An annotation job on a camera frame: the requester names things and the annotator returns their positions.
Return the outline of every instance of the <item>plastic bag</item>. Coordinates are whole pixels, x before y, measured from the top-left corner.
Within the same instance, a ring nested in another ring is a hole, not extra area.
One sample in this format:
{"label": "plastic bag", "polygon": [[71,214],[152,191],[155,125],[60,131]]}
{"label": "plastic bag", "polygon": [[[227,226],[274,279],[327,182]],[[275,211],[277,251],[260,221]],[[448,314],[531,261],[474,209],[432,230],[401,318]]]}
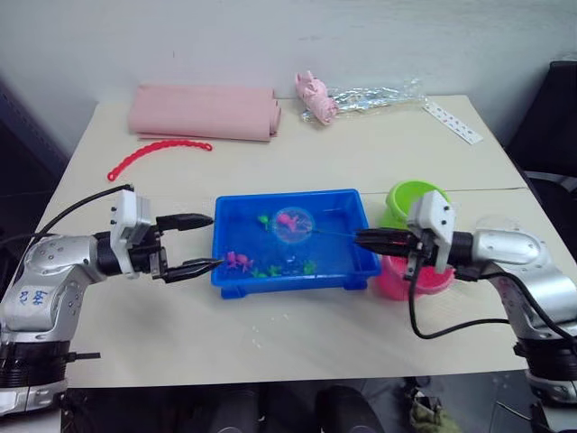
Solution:
{"label": "plastic bag", "polygon": [[[423,107],[426,95],[418,78],[404,81],[398,87],[382,88],[328,88],[328,95],[338,105],[336,117],[351,117],[355,115],[378,114],[389,106]],[[302,119],[307,122],[316,121],[315,115],[306,110]]]}

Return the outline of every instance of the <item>white wall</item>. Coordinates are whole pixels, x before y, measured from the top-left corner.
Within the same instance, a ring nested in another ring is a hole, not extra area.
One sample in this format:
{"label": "white wall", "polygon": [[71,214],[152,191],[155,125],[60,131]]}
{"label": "white wall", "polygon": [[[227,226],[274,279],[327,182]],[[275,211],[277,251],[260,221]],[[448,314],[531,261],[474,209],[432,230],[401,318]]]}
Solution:
{"label": "white wall", "polygon": [[306,69],[466,93],[505,143],[576,25],[575,0],[0,0],[0,79],[67,153],[97,101],[141,81],[290,96]]}

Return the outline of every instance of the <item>red plastic chain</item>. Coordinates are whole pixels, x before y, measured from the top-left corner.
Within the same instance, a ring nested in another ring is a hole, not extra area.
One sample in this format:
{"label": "red plastic chain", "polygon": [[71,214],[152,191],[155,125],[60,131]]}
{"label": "red plastic chain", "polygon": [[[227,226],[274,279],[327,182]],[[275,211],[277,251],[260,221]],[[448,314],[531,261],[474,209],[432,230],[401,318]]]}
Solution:
{"label": "red plastic chain", "polygon": [[209,143],[200,143],[200,142],[191,142],[190,140],[164,140],[162,142],[154,142],[147,146],[141,147],[138,151],[133,153],[132,155],[127,156],[123,159],[123,161],[114,167],[106,177],[111,182],[114,182],[120,173],[126,169],[130,164],[138,160],[144,155],[148,155],[149,153],[159,151],[161,149],[167,149],[169,147],[177,147],[177,146],[186,146],[186,147],[197,147],[199,149],[204,149],[205,151],[211,152],[213,150],[212,144]]}

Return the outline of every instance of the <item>green plastic cup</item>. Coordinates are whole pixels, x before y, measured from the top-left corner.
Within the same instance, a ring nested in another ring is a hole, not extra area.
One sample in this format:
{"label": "green plastic cup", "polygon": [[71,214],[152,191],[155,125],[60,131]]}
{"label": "green plastic cup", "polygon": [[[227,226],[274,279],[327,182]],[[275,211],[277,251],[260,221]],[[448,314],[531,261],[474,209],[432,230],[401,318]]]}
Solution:
{"label": "green plastic cup", "polygon": [[429,191],[439,191],[447,201],[451,201],[442,189],[422,180],[406,180],[395,185],[385,200],[387,208],[380,226],[407,229],[408,211]]}

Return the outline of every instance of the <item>pink plastic bucket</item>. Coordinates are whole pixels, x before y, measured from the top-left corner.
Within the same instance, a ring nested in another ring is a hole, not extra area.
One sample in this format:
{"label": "pink plastic bucket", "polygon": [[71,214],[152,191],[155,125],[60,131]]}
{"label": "pink plastic bucket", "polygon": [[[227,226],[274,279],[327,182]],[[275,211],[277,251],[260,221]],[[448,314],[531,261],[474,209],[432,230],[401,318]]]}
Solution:
{"label": "pink plastic bucket", "polygon": [[[393,300],[408,300],[409,282],[403,280],[407,259],[383,255],[381,264],[382,274],[377,277],[379,294]],[[453,280],[453,268],[447,268],[444,273],[436,273],[434,267],[426,266],[419,273],[415,298],[439,293],[449,287]]]}

